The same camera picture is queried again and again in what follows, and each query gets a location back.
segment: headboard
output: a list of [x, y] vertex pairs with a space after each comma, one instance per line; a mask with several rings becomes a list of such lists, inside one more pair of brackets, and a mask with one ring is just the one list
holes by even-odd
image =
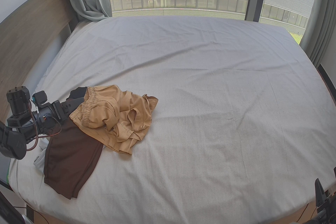
[[22, 85], [48, 45], [75, 17], [69, 0], [28, 0], [0, 23], [0, 120], [10, 106], [6, 92]]

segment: grass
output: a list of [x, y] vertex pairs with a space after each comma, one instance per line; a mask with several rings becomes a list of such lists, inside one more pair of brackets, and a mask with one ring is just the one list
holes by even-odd
[[303, 35], [297, 34], [297, 33], [291, 33], [291, 32], [289, 32], [289, 33], [292, 35], [292, 37], [294, 38], [294, 40], [296, 41], [296, 43], [300, 44], [300, 41], [301, 41]]

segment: motor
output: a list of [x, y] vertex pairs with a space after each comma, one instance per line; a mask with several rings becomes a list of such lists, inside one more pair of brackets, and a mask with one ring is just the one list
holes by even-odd
[[[61, 123], [84, 102], [84, 98], [66, 100], [60, 103], [46, 103], [44, 91], [33, 94], [30, 100], [29, 90], [25, 87], [15, 87], [7, 92], [7, 101], [13, 115], [7, 119], [8, 126], [0, 121], [0, 152], [10, 158], [23, 159], [27, 152], [27, 144], [40, 134]], [[32, 111], [31, 101], [37, 110]]]

